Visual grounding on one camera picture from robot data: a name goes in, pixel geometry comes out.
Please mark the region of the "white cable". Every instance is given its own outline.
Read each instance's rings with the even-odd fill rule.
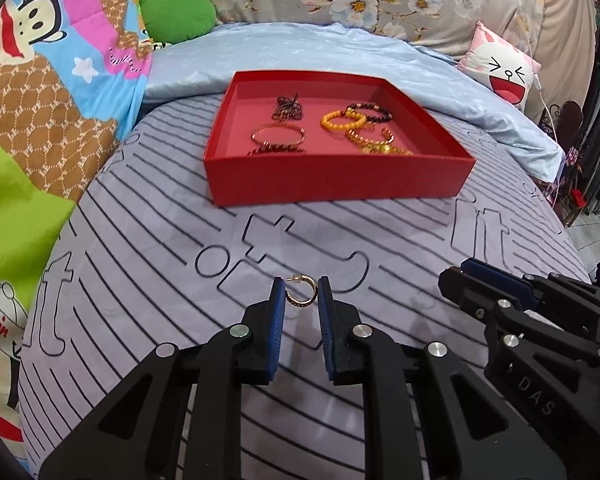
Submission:
[[[525,22],[524,13],[522,11],[522,3],[520,2],[520,0],[516,0],[516,1],[518,3],[518,10],[520,11],[520,18],[523,20],[522,29],[524,30],[524,33],[525,33],[526,44],[529,47],[529,57],[532,58],[533,50],[531,49],[531,37],[529,36],[528,30],[526,30],[527,24]],[[540,84],[540,76],[536,72],[534,72],[534,86],[536,86],[536,88],[538,88],[538,93],[540,94],[540,100],[542,101],[542,105],[544,106],[544,109],[546,110],[546,112],[549,116],[549,122],[551,123],[552,130],[554,131],[554,140],[555,140],[555,142],[558,142],[558,133],[555,130],[554,118],[551,117],[551,112],[549,111],[549,107],[544,102],[544,97],[542,97],[542,85]]]

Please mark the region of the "light blue blanket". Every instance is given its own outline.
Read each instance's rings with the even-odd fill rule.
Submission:
[[[325,70],[387,79],[417,103],[474,124],[531,176],[553,182],[564,152],[535,124],[448,62],[339,23],[223,25],[154,53],[144,104],[224,92],[240,70]]]

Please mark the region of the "red box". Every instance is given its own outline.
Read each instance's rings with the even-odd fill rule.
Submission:
[[[247,155],[258,147],[254,129],[273,122],[276,98],[299,93],[305,153]],[[320,118],[353,102],[387,108],[394,146],[414,155],[360,152],[344,132],[328,132]],[[381,128],[360,134],[378,138]],[[271,142],[292,142],[293,130],[264,130]],[[227,89],[206,146],[204,163],[217,206],[455,196],[475,159],[424,108],[384,79],[333,72],[237,72]]]

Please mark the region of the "star print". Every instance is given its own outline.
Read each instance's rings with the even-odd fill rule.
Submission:
[[[93,67],[93,59],[88,57],[87,59],[81,59],[80,57],[74,57],[75,67],[71,70],[73,75],[77,75],[84,79],[86,83],[91,83],[91,80],[99,75],[99,72]]]

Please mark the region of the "mattress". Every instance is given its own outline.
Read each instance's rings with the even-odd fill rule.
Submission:
[[[221,99],[149,113],[62,229],[22,350],[20,410],[34,472],[157,344],[208,341],[268,298],[274,276],[327,275],[363,322],[405,344],[443,341],[479,375],[483,325],[440,296],[442,270],[474,256],[516,275],[589,281],[504,147],[437,113],[477,159],[454,198],[216,208],[202,156]],[[275,381],[243,389],[246,480],[363,478],[362,391],[328,382],[319,343],[317,309],[287,306]]]

